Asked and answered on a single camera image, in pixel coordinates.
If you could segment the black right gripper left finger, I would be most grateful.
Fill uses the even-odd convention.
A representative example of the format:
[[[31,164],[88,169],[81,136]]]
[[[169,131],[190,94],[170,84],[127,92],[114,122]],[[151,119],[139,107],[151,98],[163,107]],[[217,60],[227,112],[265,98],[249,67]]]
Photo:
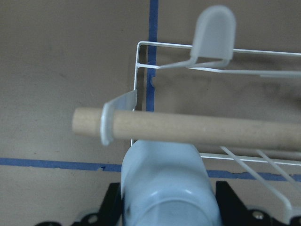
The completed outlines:
[[[98,211],[99,226],[116,226],[122,214],[120,183],[110,183]]]

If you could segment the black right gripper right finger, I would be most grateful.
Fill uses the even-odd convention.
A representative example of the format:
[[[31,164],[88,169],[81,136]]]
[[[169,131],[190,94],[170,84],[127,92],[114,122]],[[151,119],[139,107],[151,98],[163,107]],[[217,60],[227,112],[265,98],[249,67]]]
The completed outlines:
[[[226,181],[217,181],[215,197],[224,226],[246,226],[248,210]]]

